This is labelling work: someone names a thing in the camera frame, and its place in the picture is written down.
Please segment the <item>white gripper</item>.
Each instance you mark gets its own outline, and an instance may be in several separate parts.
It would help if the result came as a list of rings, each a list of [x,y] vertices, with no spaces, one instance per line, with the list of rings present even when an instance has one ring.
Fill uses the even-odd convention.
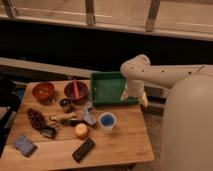
[[[140,80],[127,79],[125,90],[123,91],[120,100],[124,101],[128,97],[141,98],[141,104],[146,108],[148,106],[148,99],[144,91],[144,82]]]

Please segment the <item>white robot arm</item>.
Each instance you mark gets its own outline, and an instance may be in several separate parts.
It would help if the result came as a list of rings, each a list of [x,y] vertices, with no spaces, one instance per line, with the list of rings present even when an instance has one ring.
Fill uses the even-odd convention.
[[[169,90],[162,124],[161,171],[213,171],[213,64],[153,66],[140,54],[125,61],[123,98],[148,104],[146,82]]]

